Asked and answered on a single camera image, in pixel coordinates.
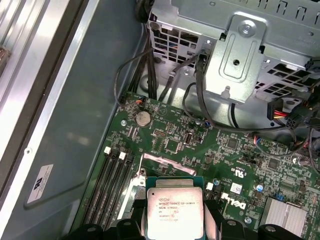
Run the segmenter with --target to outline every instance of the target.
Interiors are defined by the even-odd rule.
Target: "metal bracket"
[[[120,211],[119,211],[119,214],[118,214],[118,217],[117,217],[118,220],[123,218],[124,212],[126,210],[127,203],[129,201],[129,198],[130,198],[131,193],[132,193],[132,189],[134,187],[137,187],[137,186],[146,187],[146,170],[144,168],[141,168],[141,167],[139,167],[139,170],[136,173],[135,177],[133,177],[130,180],[129,187],[128,187],[126,193],[125,193],[125,197],[123,199],[123,203],[121,205],[121,208],[120,208]]]
[[[262,21],[235,15],[226,39],[217,41],[205,73],[205,90],[244,103],[253,93],[263,64]]]

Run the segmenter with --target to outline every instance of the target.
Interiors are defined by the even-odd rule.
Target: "capacitor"
[[[245,222],[246,224],[251,224],[251,223],[252,223],[252,219],[247,216],[247,217],[244,219],[244,222]]]
[[[264,186],[262,186],[261,184],[258,184],[256,186],[256,190],[261,193],[264,190]]]
[[[218,186],[218,185],[220,184],[220,181],[219,181],[218,179],[214,179],[214,180],[213,180],[213,184],[216,185],[216,186]]]

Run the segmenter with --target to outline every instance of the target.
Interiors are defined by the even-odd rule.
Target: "integrated circuit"
[[[238,144],[238,141],[236,139],[229,138],[229,141],[226,146],[230,149],[235,150],[237,148],[237,144]]]
[[[179,142],[169,139],[168,142],[165,145],[165,149],[172,152],[172,153],[177,153],[179,148]]]
[[[273,170],[277,170],[278,165],[279,165],[278,160],[270,159],[269,164],[268,164],[268,168],[273,169]]]
[[[212,159],[211,157],[209,157],[209,156],[206,156],[205,159],[204,159],[204,161],[205,161],[206,164],[212,163],[212,160],[213,160],[213,159]]]

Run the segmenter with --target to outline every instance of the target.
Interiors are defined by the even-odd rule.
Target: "screw hole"
[[[238,59],[236,59],[236,60],[233,61],[233,65],[238,66],[239,64],[240,64],[240,62],[239,62]]]
[[[95,230],[96,230],[95,227],[90,227],[90,228],[88,228],[86,231],[87,231],[87,232],[94,232]]]
[[[290,101],[290,100],[286,101],[285,103],[288,104],[288,105],[295,105],[296,104],[294,101]]]

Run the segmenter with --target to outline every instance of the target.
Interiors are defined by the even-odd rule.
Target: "dimm slot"
[[[101,171],[99,173],[99,176],[98,176],[97,181],[95,183],[94,189],[92,191],[92,195],[89,200],[90,202],[88,204],[88,207],[86,208],[84,218],[82,219],[82,224],[88,224],[90,222],[90,219],[91,219],[93,213],[94,213],[94,209],[96,208],[96,205],[97,205],[97,202],[99,199],[99,195],[101,193],[100,188],[102,187],[102,178],[103,178],[103,175],[104,175],[106,169],[108,168],[110,158],[111,158],[110,154],[105,156],[103,166],[101,168]]]

